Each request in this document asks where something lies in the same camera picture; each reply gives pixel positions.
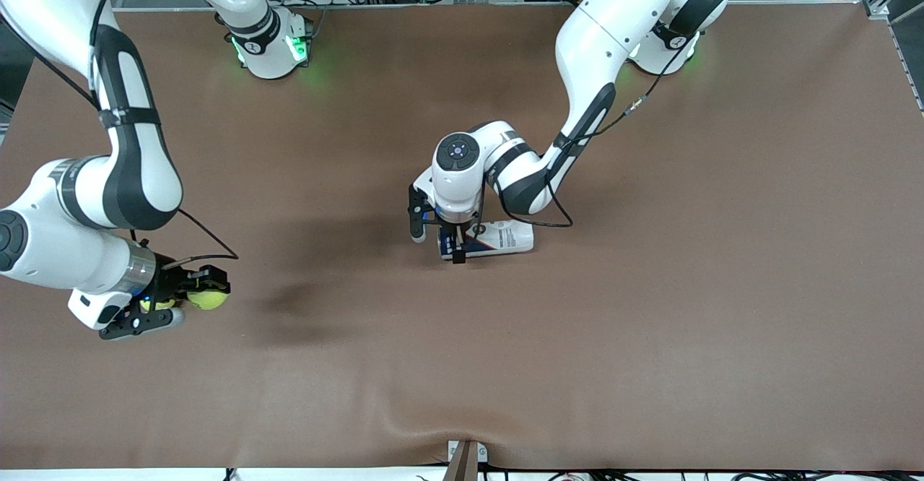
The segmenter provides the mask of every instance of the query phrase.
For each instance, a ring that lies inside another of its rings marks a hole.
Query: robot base
[[[241,67],[260,79],[281,79],[296,67],[308,66],[310,60],[314,24],[287,8],[274,7],[274,11],[281,22],[279,33],[263,53],[250,53],[246,42],[240,46],[233,41]]]
[[[683,39],[683,37],[677,37],[674,40]],[[664,75],[670,75],[670,73],[679,70],[693,56],[697,40],[699,40],[699,33],[694,35],[693,39],[686,45],[680,44],[681,53],[674,59],[674,62],[671,62],[667,70],[664,67],[674,57],[677,50],[665,46],[664,41],[653,32],[645,35],[641,43],[629,54],[629,59],[633,64],[636,64],[638,69],[651,75],[660,75],[661,71],[664,72]]]
[[[455,238],[440,227],[440,256],[445,261],[453,259],[453,242]],[[485,255],[519,254],[530,251],[533,246],[532,225],[519,221],[494,221],[472,225],[465,233],[465,257],[483,257]]]

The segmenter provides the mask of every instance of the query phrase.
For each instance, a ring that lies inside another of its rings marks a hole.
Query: brown tabletop
[[[924,122],[859,5],[730,6],[592,143],[561,189],[574,228],[532,253],[453,266],[410,241],[445,133],[558,132],[569,12],[332,11],[279,82],[211,13],[119,14],[184,207],[241,254],[234,294],[102,342],[66,291],[0,279],[0,467],[419,464],[476,438],[502,467],[924,469]],[[624,67],[617,105],[650,82]],[[107,150],[35,67],[0,204]],[[182,218],[144,236],[215,250]]]

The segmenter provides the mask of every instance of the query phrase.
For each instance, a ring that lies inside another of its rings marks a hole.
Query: green light
[[[288,44],[289,50],[292,52],[292,56],[296,62],[301,62],[305,60],[307,55],[307,50],[305,49],[305,40],[301,37],[296,37],[295,39],[290,36],[286,36],[286,44]]]
[[[244,55],[240,52],[240,46],[237,45],[237,40],[234,37],[231,37],[231,44],[234,44],[235,52],[237,52],[237,59],[240,60],[240,63],[244,64]]]

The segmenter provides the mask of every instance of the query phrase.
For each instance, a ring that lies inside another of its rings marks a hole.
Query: table surface
[[[332,11],[278,82],[210,13],[119,14],[184,207],[241,254],[234,293],[101,342],[66,291],[0,280],[0,467],[371,467],[475,438],[500,467],[924,469],[924,122],[859,5],[730,6],[592,143],[574,228],[532,253],[453,266],[409,240],[442,135],[551,142],[569,12]],[[650,82],[624,67],[617,105]],[[36,67],[0,204],[106,143]],[[214,250],[182,218],[144,237]]]

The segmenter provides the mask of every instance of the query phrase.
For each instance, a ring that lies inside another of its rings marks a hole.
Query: cable connector
[[[647,99],[648,99],[648,94],[643,94],[639,96],[638,99],[636,99],[633,103],[630,103],[630,105],[626,108],[626,111],[623,112],[623,115],[625,116],[631,115],[631,113],[633,113],[636,109],[638,109],[638,107],[640,107]]]

